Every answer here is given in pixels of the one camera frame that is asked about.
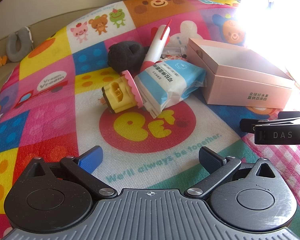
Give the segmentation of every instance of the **printed play mat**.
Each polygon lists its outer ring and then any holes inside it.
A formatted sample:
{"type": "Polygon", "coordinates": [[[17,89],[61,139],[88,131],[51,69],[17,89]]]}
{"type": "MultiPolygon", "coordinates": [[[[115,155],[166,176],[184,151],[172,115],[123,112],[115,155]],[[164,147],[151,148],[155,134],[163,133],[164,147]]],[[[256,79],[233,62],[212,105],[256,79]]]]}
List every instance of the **printed play mat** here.
{"type": "Polygon", "coordinates": [[[111,114],[102,97],[101,87],[119,77],[107,64],[112,44],[149,46],[151,29],[172,19],[167,47],[186,47],[189,38],[242,46],[236,10],[210,0],[121,1],[70,23],[25,57],[0,92],[0,238],[10,227],[4,199],[33,157],[55,162],[95,145],[103,159],[93,175],[119,192],[183,191],[208,175],[198,161],[202,146],[244,162],[269,158],[297,199],[290,228],[300,236],[300,146],[257,146],[239,129],[242,118],[274,119],[279,110],[207,105],[197,90],[153,119],[137,108],[111,114]]]}

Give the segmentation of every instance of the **ribbed gray plate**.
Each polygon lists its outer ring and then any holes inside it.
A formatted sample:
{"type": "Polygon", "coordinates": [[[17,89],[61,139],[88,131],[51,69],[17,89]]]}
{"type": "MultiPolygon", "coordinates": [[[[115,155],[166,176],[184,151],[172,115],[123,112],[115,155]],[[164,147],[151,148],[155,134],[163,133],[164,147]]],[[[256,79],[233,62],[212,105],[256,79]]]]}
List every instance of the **ribbed gray plate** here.
{"type": "Polygon", "coordinates": [[[122,194],[114,199],[99,201],[91,215],[73,228],[53,234],[34,234],[15,229],[4,239],[292,240],[298,238],[287,228],[266,234],[245,233],[232,229],[217,220],[203,201],[186,198],[178,190],[124,189],[122,194]]]}

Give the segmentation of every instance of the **black plush toy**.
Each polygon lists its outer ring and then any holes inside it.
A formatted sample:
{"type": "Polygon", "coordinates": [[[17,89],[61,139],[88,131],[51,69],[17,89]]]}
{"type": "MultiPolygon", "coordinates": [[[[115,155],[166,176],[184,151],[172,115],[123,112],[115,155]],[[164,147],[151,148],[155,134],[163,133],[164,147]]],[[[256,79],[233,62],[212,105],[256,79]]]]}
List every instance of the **black plush toy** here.
{"type": "Polygon", "coordinates": [[[136,41],[121,41],[109,47],[108,65],[118,73],[139,72],[148,49],[136,41]]]}

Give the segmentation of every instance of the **wet wipes package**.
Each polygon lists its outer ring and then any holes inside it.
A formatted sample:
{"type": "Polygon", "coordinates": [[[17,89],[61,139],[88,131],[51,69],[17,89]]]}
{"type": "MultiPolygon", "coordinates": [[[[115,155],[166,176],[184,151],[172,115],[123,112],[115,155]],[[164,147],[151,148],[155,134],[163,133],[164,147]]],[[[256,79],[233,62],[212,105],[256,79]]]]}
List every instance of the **wet wipes package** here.
{"type": "Polygon", "coordinates": [[[144,107],[156,118],[164,108],[184,100],[203,87],[206,71],[186,61],[166,60],[154,64],[134,78],[144,107]]]}

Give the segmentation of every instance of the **blue polka dot square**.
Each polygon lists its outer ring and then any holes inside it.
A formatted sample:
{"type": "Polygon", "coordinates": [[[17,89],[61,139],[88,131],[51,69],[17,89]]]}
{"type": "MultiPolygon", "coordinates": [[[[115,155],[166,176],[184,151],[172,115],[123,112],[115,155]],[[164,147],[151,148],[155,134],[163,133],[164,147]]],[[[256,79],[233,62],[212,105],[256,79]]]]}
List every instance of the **blue polka dot square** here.
{"type": "Polygon", "coordinates": [[[0,123],[0,152],[19,147],[23,127],[29,111],[0,123]]]}
{"type": "Polygon", "coordinates": [[[108,52],[104,42],[97,43],[73,54],[75,74],[80,75],[108,67],[108,52]]]}

